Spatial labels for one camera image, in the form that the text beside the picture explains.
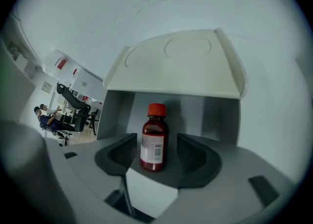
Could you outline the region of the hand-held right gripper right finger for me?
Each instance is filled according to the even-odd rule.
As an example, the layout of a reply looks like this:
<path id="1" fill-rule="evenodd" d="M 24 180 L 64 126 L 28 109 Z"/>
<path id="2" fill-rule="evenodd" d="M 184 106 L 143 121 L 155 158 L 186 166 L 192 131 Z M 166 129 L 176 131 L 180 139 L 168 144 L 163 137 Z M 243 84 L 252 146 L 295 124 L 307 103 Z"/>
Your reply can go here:
<path id="1" fill-rule="evenodd" d="M 182 166 L 180 188 L 202 188 L 222 168 L 222 159 L 216 151 L 185 134 L 177 134 L 177 155 Z"/>

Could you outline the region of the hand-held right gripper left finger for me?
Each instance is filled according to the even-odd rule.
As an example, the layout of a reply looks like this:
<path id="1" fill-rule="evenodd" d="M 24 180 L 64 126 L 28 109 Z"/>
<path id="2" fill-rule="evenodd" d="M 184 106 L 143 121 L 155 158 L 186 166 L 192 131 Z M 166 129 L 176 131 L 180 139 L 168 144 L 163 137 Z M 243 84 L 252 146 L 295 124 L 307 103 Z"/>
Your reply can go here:
<path id="1" fill-rule="evenodd" d="M 137 134 L 117 137 L 117 141 L 95 154 L 96 165 L 110 176 L 124 176 L 137 155 Z"/>

